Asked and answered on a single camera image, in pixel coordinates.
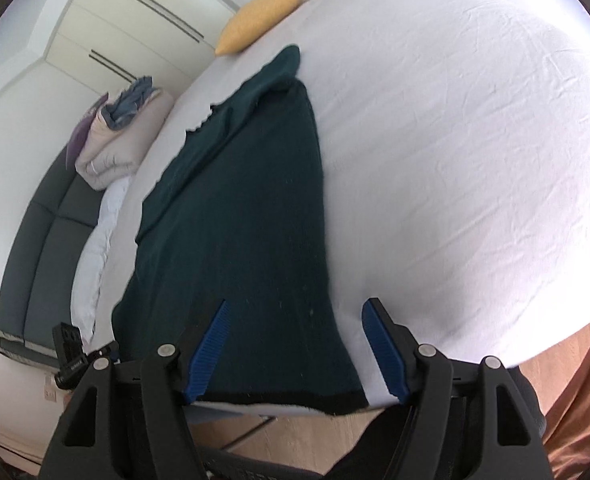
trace white bed sheet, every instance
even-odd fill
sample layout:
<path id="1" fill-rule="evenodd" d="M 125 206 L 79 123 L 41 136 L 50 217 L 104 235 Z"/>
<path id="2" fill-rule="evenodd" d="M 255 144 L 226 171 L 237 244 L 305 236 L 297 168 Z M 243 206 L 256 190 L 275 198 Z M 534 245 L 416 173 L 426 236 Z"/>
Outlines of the white bed sheet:
<path id="1" fill-rule="evenodd" d="M 290 43 L 318 126 L 332 306 L 371 405 L 393 399 L 361 329 L 370 296 L 449 357 L 507 366 L 590 322 L 590 52 L 503 0 L 308 0 L 177 101 L 120 211 L 93 347 L 184 130 Z"/>
<path id="2" fill-rule="evenodd" d="M 84 352 L 89 348 L 99 301 L 100 285 L 110 251 L 110 237 L 133 175 L 122 176 L 108 184 L 99 208 L 97 226 L 92 230 L 79 255 L 70 294 L 70 322 L 78 327 Z"/>

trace folded comforter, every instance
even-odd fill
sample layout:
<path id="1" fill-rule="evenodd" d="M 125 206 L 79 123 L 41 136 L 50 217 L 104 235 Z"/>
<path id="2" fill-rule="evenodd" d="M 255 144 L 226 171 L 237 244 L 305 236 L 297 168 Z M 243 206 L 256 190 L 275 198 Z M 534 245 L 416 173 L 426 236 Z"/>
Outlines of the folded comforter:
<path id="1" fill-rule="evenodd" d="M 148 95 L 120 130 L 111 129 L 104 117 L 105 107 L 102 108 L 94 118 L 88 140 L 75 162 L 77 173 L 95 190 L 106 189 L 118 178 L 134 174 L 173 104 L 174 99 L 168 92 L 156 90 Z"/>
<path id="2" fill-rule="evenodd" d="M 286 47 L 194 132 L 142 206 L 112 314 L 122 360 L 177 340 L 211 298 L 232 330 L 203 400 L 366 406 L 328 293 L 315 118 Z"/>

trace orange cloth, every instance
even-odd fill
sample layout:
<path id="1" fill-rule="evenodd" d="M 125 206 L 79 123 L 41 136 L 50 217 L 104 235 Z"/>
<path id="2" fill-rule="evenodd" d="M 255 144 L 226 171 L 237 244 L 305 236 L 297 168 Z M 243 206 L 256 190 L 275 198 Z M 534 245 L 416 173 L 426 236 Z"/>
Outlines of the orange cloth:
<path id="1" fill-rule="evenodd" d="M 590 349 L 546 415 L 544 446 L 556 480 L 574 480 L 590 463 Z"/>

